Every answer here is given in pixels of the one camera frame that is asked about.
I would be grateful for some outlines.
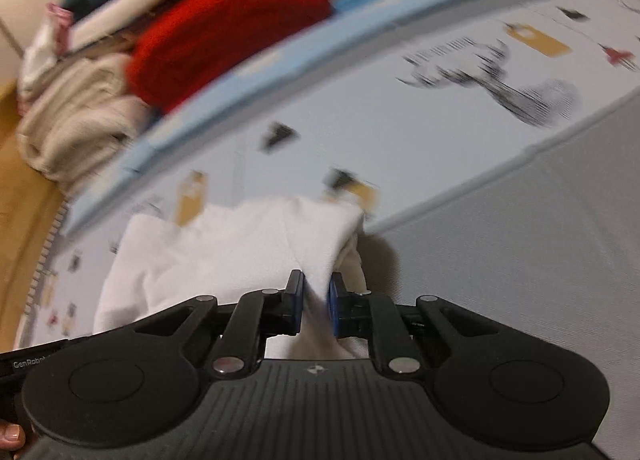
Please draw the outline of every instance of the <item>beige cloth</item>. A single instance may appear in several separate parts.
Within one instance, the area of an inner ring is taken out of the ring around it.
[[[71,194],[150,120],[149,107],[126,95],[130,57],[82,59],[55,80],[17,129],[24,160]]]

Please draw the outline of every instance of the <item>mattress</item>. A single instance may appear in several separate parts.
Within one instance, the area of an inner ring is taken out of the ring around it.
[[[334,3],[349,14],[401,1]],[[348,173],[372,191],[360,245],[370,289],[406,303],[435,293],[584,355],[612,393],[595,443],[637,458],[635,8],[640,0],[450,0],[217,117],[203,112],[226,81],[212,83],[70,206],[18,344],[91,331],[133,214],[184,223],[204,202],[319,198]],[[229,79],[288,61],[314,34]],[[272,144],[283,126],[290,136]]]

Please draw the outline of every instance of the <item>red cloth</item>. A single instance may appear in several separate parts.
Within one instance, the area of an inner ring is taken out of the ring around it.
[[[260,50],[325,19],[329,0],[184,0],[138,41],[131,90],[170,112]]]

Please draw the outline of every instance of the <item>metal screw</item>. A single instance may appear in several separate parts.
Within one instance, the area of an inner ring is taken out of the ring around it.
[[[244,361],[237,357],[220,357],[213,361],[213,369],[219,374],[234,374],[244,368]]]
[[[389,368],[396,374],[412,374],[420,369],[420,363],[411,357],[396,357],[389,361]]]

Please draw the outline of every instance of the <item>folded white shirt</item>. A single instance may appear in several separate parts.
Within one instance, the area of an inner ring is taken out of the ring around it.
[[[104,283],[94,332],[107,331],[192,297],[210,294],[219,304],[242,294],[282,289],[291,270],[308,283],[299,335],[267,340],[268,358],[349,359],[366,356],[351,339],[337,341],[326,308],[332,271],[347,287],[366,289],[355,233],[359,207],[273,197],[235,208],[207,205],[186,227],[149,215],[131,218]]]

